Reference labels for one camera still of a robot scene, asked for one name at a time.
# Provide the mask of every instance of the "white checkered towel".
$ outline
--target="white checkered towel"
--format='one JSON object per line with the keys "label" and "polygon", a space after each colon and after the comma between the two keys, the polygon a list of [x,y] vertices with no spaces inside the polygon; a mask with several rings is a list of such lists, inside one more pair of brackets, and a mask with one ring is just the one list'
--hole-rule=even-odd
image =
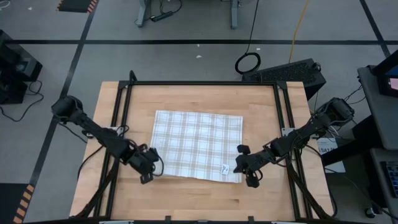
{"label": "white checkered towel", "polygon": [[[221,182],[242,182],[234,174],[242,144],[242,116],[156,111],[151,147],[164,161],[164,174]],[[155,174],[162,164],[156,163]]]}

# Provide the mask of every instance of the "wooden tabletop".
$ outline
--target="wooden tabletop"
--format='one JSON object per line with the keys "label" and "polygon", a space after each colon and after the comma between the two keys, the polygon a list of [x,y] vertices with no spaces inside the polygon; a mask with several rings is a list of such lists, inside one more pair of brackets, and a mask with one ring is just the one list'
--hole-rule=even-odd
{"label": "wooden tabletop", "polygon": [[[93,118],[101,126],[111,124],[117,86],[117,82],[102,84]],[[288,88],[294,121],[301,127],[310,117],[303,84],[290,82]],[[280,97],[288,126],[281,91]],[[126,137],[138,144],[149,144],[156,110],[243,116],[243,144],[249,145],[252,152],[260,151],[262,145],[280,137],[272,86],[133,86],[127,118],[130,130]],[[315,140],[309,145],[317,148]],[[95,139],[89,140],[85,158],[99,146]],[[104,153],[105,150],[100,151],[82,169],[70,215],[80,212],[98,188]],[[305,148],[302,160],[309,191],[324,210],[332,214],[320,158]],[[121,165],[112,219],[164,220],[166,215],[171,215],[173,220],[247,220],[248,216],[254,216],[257,221],[294,220],[286,169],[268,164],[261,170],[264,178],[260,187],[254,189],[247,187],[245,181],[232,184],[174,176],[158,177],[142,185],[133,168]],[[300,213],[305,217],[298,188],[297,194]],[[107,197],[106,192],[101,214],[104,214]]]}

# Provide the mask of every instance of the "black floor stripe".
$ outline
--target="black floor stripe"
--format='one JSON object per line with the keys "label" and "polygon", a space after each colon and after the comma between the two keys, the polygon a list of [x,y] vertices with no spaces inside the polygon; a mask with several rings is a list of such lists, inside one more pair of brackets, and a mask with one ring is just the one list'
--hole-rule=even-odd
{"label": "black floor stripe", "polygon": [[380,33],[379,28],[376,25],[376,21],[373,19],[372,13],[369,10],[368,5],[366,4],[365,0],[359,0],[361,2],[362,8],[365,11],[366,17],[369,20],[369,23],[371,24],[371,27],[373,29],[374,34],[376,35],[377,40],[379,41],[379,44],[381,46],[381,49],[383,50],[384,56],[388,57],[390,56],[390,51],[387,48],[387,45],[383,39],[383,36]]}
{"label": "black floor stripe", "polygon": [[[398,40],[296,40],[295,45],[398,45]],[[8,44],[80,44],[81,40],[9,40]],[[98,45],[248,44],[248,40],[83,40]],[[291,40],[252,40],[252,44],[290,45]]]}
{"label": "black floor stripe", "polygon": [[[96,7],[94,8],[93,12],[87,18],[87,21],[86,21],[86,24],[85,24],[85,28],[83,30],[83,33],[81,34],[81,37],[80,37],[80,40],[79,40],[75,55],[73,56],[72,62],[70,64],[70,68],[69,68],[69,72],[68,72],[67,78],[65,80],[65,83],[63,84],[60,97],[64,97],[68,93],[70,84],[72,82],[72,78],[73,78],[73,76],[75,74],[75,70],[76,70],[77,64],[79,62],[81,51],[83,50],[84,41],[87,38],[88,31],[90,29],[90,25],[93,22],[93,18],[94,18]],[[36,186],[37,182],[39,181],[40,173],[41,173],[41,171],[43,169],[44,161],[45,161],[45,158],[47,157],[47,153],[48,153],[48,151],[50,149],[51,140],[52,140],[52,138],[54,136],[54,132],[55,132],[56,128],[57,128],[57,119],[53,116],[53,118],[51,120],[51,123],[50,123],[50,126],[49,126],[49,129],[47,130],[47,134],[45,135],[44,142],[43,142],[42,148],[40,150],[39,158],[36,161],[36,165],[34,167],[32,176],[30,178],[30,182],[29,183],[34,185],[34,186]]]}

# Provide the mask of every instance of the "black keyboard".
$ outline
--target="black keyboard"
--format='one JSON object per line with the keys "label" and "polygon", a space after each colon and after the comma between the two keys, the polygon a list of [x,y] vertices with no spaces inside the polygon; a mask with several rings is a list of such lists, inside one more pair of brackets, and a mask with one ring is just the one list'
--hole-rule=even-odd
{"label": "black keyboard", "polygon": [[295,63],[281,68],[258,71],[249,77],[249,81],[259,81],[261,75],[263,81],[300,81],[304,84],[309,84],[316,80],[313,74],[317,72],[313,67],[308,66],[307,63]]}
{"label": "black keyboard", "polygon": [[398,162],[381,162],[393,197],[398,198]]}

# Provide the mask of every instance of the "white label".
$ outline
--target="white label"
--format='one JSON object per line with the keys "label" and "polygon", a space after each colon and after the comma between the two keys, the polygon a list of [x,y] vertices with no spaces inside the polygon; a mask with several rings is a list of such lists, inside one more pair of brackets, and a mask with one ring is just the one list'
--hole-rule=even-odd
{"label": "white label", "polygon": [[223,164],[223,166],[221,168],[221,174],[228,175],[228,171],[229,171],[229,165]]}

